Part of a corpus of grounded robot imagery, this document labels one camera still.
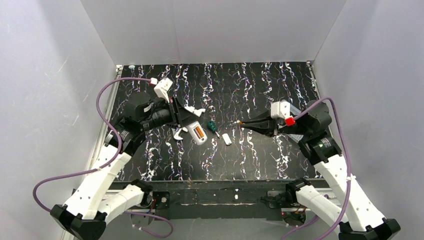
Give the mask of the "white remote control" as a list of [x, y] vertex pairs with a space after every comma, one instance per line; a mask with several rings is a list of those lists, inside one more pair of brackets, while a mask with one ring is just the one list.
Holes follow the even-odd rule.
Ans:
[[196, 145], [201, 146], [208, 140], [206, 132], [198, 121], [190, 123], [186, 128]]

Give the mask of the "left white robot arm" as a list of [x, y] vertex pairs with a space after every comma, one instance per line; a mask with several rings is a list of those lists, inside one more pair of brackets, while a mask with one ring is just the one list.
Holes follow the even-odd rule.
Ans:
[[58, 224], [80, 240], [97, 240], [108, 223], [134, 206], [152, 208], [153, 188], [146, 181], [136, 179], [123, 190], [104, 199], [121, 169], [131, 160], [146, 140], [146, 133], [165, 125], [187, 129], [198, 145], [207, 136], [199, 118], [205, 109], [183, 106], [175, 97], [151, 98], [141, 92], [130, 97], [123, 112], [113, 123], [104, 147], [73, 195], [64, 203], [56, 204], [50, 215]]

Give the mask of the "white remote battery cover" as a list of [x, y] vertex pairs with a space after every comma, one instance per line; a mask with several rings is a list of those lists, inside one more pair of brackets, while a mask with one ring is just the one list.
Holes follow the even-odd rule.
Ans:
[[225, 143], [226, 146], [230, 146], [232, 144], [232, 140], [231, 140], [230, 136], [227, 133], [224, 133], [222, 135], [222, 138], [223, 138], [224, 143]]

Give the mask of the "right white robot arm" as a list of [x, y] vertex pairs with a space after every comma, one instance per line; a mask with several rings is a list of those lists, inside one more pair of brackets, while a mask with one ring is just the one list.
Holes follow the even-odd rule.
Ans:
[[300, 136], [297, 144], [301, 153], [337, 198], [334, 203], [310, 181], [299, 178], [287, 183], [284, 192], [263, 201], [274, 207], [286, 203], [311, 210], [329, 225], [326, 233], [336, 233], [340, 240], [390, 240], [401, 226], [375, 207], [352, 174], [345, 144], [337, 144], [329, 132], [329, 125], [337, 120], [333, 100], [325, 97], [310, 101], [303, 111], [287, 101], [273, 102], [264, 113], [240, 121], [242, 128], [268, 137]]

